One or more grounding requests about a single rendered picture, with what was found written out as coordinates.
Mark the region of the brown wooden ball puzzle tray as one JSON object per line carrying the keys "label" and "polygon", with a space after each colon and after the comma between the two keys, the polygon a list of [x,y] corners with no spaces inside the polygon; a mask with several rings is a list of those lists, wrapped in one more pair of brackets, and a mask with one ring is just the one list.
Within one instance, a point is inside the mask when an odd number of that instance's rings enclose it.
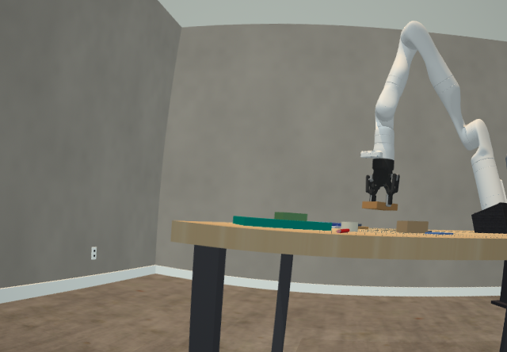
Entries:
{"label": "brown wooden ball puzzle tray", "polygon": [[379,201],[363,201],[362,202],[363,209],[376,209],[376,210],[388,210],[388,211],[398,211],[398,204],[392,204],[391,207],[386,206],[386,202]]}

